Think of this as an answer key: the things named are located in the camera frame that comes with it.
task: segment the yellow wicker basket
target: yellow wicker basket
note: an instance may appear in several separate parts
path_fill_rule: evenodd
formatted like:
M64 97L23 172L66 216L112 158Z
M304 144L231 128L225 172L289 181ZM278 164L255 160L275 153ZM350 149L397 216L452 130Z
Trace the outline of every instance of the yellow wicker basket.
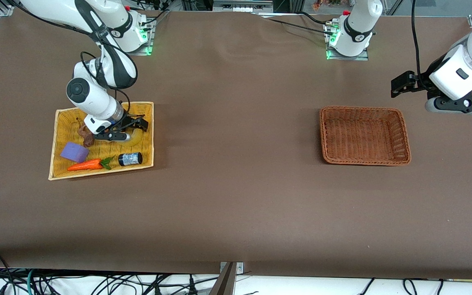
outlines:
M154 103L152 102L132 102L132 114L145 114L145 120L148 121L148 130L143 132L141 142L135 146L126 147L115 142L105 140L96 140L88 149L90 153L86 159L105 159L112 157L110 162L111 170L105 168L101 170L82 170L67 171L67 168L75 162L60 156L65 144L71 141L77 144L83 144L83 138L77 134L77 129L83 123L86 116L79 108L71 108L56 111L56 121L54 122L54 141L52 143L52 155L50 158L49 180L69 179L74 177L83 177L89 175L98 175L105 173L113 173L128 170L137 170L154 166ZM132 166L120 166L118 163L118 155L123 153L140 152L143 156L143 163Z

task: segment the wicker basket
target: wicker basket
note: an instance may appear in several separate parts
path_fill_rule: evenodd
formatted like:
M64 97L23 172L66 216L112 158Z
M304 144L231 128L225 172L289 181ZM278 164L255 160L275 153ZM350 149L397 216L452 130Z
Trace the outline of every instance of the wicker basket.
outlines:
M324 107L320 134L329 163L404 166L411 161L405 122L397 109Z
M88 149L90 153L87 159L105 159L112 157L110 162L111 170L82 170L67 171L67 168L75 162L60 156L65 144L69 141L83 144L83 138L77 134L77 129L83 123L86 113L79 108L71 108L56 111L56 121L54 123L54 142L52 143L52 155L50 158L49 180L69 179L74 177L83 177L89 175L98 175L128 170L137 170L154 166L154 104L152 102L133 102L131 103L132 114L145 114L144 119L148 121L148 130L143 132L141 142L135 146L125 147L115 142L96 140ZM143 163L132 166L120 166L118 155L122 153L141 152Z

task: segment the purple sponge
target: purple sponge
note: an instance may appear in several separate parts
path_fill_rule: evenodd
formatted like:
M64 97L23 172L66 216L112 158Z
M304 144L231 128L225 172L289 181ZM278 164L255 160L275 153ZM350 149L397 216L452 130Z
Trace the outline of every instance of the purple sponge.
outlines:
M86 147L80 146L79 144L75 144L73 142L67 142L63 148L63 151L61 152L61 156L65 159L82 163L85 161L89 152L90 151Z

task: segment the green cable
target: green cable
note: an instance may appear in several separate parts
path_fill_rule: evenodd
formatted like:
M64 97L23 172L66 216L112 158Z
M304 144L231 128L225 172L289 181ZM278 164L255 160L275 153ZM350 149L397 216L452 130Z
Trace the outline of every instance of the green cable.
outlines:
M30 272L28 272L28 276L27 276L27 291L28 291L28 295L32 295L32 290L30 289L30 280L32 279L32 272L34 270L31 269Z

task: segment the mounting plate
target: mounting plate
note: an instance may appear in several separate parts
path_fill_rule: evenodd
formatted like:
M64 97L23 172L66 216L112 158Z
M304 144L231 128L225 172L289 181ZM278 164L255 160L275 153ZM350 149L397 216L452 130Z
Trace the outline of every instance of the mounting plate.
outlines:
M225 267L227 263L223 262L220 263L220 273L223 271L223 267ZM243 263L236 263L236 274L241 275L243 273Z
M129 52L129 55L137 55L137 56L148 56L152 55L152 47L154 46L154 37L156 36L156 24L157 20L151 22L150 24L146 24L144 28L148 28L149 30L145 32L147 34L147 42L141 45L138 49L133 52Z
M338 19L333 19L332 22L328 22L328 24L324 24L323 28L324 31L326 32L332 32L334 35L325 35L325 46L326 46L326 56L327 59L339 59L339 60L362 60L366 61L369 60L369 55L367 54L367 48L362 51L357 56L345 56L340 54L334 47L332 47L330 43L330 39L333 39L336 37L336 35L339 33L339 30L337 28L337 20Z

